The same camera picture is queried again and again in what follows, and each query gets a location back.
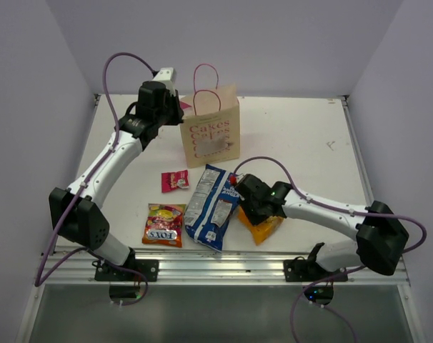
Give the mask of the orange mango candy bag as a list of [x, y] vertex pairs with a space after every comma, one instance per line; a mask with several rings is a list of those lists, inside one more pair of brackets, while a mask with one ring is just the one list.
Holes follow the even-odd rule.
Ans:
[[269, 217], [261, 224], [253, 225], [249, 222], [248, 217], [244, 213], [242, 208], [239, 208], [237, 214], [238, 220], [242, 223], [242, 225], [249, 230], [254, 240], [254, 243], [259, 246], [263, 242], [265, 242], [268, 238], [270, 238], [273, 233], [281, 226], [284, 221], [281, 217]]

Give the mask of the blue chips bag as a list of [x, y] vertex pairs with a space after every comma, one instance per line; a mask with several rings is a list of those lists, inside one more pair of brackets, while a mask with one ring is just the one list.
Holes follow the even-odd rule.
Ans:
[[239, 193], [230, 182], [233, 176], [207, 164], [184, 213], [189, 238], [217, 252], [223, 250], [229, 220], [239, 205]]

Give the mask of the beige Cakes paper bag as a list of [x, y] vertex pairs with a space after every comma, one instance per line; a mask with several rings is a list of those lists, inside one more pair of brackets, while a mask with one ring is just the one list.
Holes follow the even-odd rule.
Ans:
[[235, 84], [198, 89], [196, 76], [199, 68], [214, 66], [202, 63], [194, 69], [194, 93], [181, 98], [184, 111], [180, 125], [186, 165], [193, 169], [205, 164], [238, 159], [241, 154], [240, 105]]

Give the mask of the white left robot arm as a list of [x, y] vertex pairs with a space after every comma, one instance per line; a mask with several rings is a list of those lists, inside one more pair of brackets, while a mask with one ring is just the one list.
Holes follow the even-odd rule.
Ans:
[[111, 262], [120, 280], [131, 279], [136, 262], [131, 249], [110, 233], [101, 209], [124, 170], [155, 139], [163, 125], [178, 125], [183, 111], [171, 80], [154, 78], [139, 88], [134, 114], [125, 114], [90, 167], [66, 189], [49, 195], [51, 220], [57, 234]]

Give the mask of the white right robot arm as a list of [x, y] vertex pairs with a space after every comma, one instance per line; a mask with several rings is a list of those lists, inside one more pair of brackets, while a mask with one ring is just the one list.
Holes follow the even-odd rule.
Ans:
[[269, 186], [252, 174], [231, 177], [230, 183], [239, 193], [239, 204], [254, 226], [270, 217], [300, 219], [347, 237], [335, 244], [316, 244], [305, 264], [310, 278], [319, 281], [341, 268], [358, 266], [385, 276], [396, 270], [409, 234], [386, 204], [377, 201], [369, 207], [328, 204], [324, 198], [303, 194], [289, 183]]

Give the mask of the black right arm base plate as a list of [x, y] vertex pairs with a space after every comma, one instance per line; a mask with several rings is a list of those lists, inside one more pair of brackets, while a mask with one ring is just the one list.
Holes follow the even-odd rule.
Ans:
[[283, 273], [286, 282], [315, 282], [326, 277], [332, 277], [334, 282], [348, 280], [348, 276], [341, 275], [340, 271], [327, 272], [316, 262], [310, 262], [304, 257], [285, 259]]

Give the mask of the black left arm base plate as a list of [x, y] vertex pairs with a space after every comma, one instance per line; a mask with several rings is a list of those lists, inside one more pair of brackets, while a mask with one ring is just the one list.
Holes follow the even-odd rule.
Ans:
[[96, 260], [91, 265], [96, 268], [94, 279], [98, 282], [155, 282], [159, 273], [157, 259], [135, 259], [124, 266]]

